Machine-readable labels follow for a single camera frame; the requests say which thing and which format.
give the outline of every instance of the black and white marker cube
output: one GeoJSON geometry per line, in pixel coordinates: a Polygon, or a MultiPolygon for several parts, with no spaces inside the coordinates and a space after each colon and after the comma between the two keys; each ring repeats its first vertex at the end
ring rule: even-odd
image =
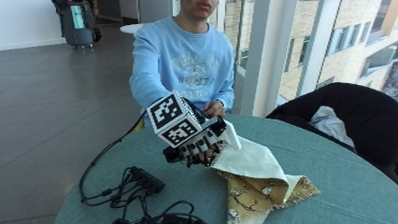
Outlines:
{"type": "Polygon", "coordinates": [[[178,147],[201,132],[194,113],[176,91],[152,104],[147,113],[156,135],[170,147],[178,147]]]}

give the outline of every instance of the cream cloth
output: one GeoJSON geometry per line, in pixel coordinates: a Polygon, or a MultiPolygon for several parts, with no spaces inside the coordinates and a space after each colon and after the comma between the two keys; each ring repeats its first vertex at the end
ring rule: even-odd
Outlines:
{"type": "Polygon", "coordinates": [[[304,175],[285,175],[265,146],[238,137],[241,149],[230,145],[212,164],[228,179],[228,224],[261,224],[274,208],[284,208],[320,193],[304,175]]]}

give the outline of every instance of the robotic hand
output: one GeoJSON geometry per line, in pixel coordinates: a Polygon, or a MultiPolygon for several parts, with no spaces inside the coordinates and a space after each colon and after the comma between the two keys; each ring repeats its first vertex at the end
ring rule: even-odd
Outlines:
{"type": "Polygon", "coordinates": [[[221,117],[208,119],[198,111],[176,91],[147,108],[155,133],[169,145],[162,151],[166,161],[188,160],[188,167],[210,166],[226,146],[241,148],[234,125],[221,117]]]}

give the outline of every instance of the light blue sweatshirt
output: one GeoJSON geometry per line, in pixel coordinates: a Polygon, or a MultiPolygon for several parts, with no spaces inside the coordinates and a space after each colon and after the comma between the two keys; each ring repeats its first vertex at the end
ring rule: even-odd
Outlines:
{"type": "Polygon", "coordinates": [[[145,24],[135,37],[129,84],[143,108],[177,91],[200,109],[220,100],[230,110],[234,53],[226,36],[212,25],[205,34],[188,33],[169,17],[145,24]]]}

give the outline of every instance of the black chair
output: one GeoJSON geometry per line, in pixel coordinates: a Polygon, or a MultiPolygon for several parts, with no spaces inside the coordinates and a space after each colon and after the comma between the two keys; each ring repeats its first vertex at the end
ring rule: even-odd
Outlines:
{"type": "Polygon", "coordinates": [[[278,106],[266,118],[280,119],[326,137],[357,153],[398,184],[398,102],[382,92],[333,83],[278,106]],[[345,122],[354,148],[309,124],[322,105],[332,107],[345,122]]]}

